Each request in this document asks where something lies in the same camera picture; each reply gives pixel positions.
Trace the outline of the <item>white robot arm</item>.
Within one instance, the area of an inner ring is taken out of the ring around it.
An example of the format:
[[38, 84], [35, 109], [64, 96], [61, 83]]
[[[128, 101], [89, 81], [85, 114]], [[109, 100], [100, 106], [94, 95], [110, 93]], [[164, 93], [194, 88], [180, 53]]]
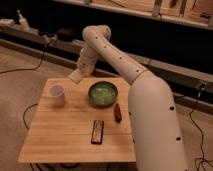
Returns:
[[109, 42], [106, 25], [87, 26], [80, 69], [103, 57], [130, 84], [128, 111], [138, 171], [188, 171], [183, 138], [169, 85]]

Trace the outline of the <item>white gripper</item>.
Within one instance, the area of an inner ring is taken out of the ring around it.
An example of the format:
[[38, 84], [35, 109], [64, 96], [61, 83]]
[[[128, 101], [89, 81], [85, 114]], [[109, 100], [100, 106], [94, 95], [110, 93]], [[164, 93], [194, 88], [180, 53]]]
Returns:
[[92, 74], [97, 60], [98, 54], [92, 48], [85, 46], [80, 51], [77, 68], [84, 76], [89, 76]]

